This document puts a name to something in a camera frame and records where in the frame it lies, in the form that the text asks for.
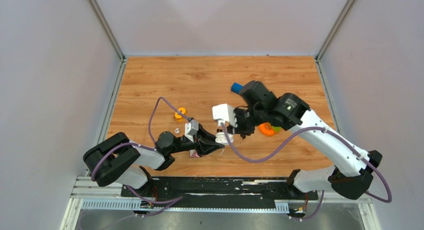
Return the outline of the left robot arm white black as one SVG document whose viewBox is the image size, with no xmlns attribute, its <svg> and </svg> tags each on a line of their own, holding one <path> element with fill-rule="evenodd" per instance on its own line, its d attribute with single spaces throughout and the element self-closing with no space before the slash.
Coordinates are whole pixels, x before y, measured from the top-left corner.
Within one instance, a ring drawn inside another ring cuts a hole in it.
<svg viewBox="0 0 424 230">
<path fill-rule="evenodd" d="M 222 148 L 224 145 L 216 142 L 215 135 L 203 127 L 180 137 L 169 131 L 162 132 L 154 148 L 138 144 L 119 132 L 89 149 L 82 159 L 91 171 L 92 181 L 98 186 L 120 183 L 146 197 L 153 191 L 146 167 L 162 171 L 175 161 L 174 153 L 194 150 L 199 156 L 204 156 Z"/>
</svg>

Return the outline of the white earbud charging case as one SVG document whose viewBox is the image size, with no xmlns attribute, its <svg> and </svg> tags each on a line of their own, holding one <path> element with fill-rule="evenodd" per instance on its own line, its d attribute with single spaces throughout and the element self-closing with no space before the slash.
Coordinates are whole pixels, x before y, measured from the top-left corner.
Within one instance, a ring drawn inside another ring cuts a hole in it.
<svg viewBox="0 0 424 230">
<path fill-rule="evenodd" d="M 227 137 L 224 134 L 224 137 L 222 138 L 216 138 L 215 137 L 215 142 L 219 143 L 219 144 L 223 144 L 223 145 L 229 145 L 229 143 L 233 143 L 234 142 L 234 138 L 232 134 L 228 135 L 229 140 L 227 139 Z"/>
</svg>

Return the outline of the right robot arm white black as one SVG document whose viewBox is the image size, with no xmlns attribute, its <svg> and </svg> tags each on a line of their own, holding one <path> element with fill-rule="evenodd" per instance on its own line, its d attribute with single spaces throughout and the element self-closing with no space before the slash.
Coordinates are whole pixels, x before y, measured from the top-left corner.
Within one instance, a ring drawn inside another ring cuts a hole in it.
<svg viewBox="0 0 424 230">
<path fill-rule="evenodd" d="M 304 139 L 331 160 L 326 168 L 293 170 L 285 186 L 290 198 L 298 199 L 311 191 L 334 191 L 356 200 L 368 193 L 382 160 L 380 152 L 355 146 L 293 93 L 276 97 L 256 80 L 245 85 L 234 83 L 231 90 L 243 98 L 246 108 L 228 104 L 212 108 L 212 117 L 223 128 L 227 142 L 230 135 L 250 135 L 259 125 L 269 123 Z"/>
</svg>

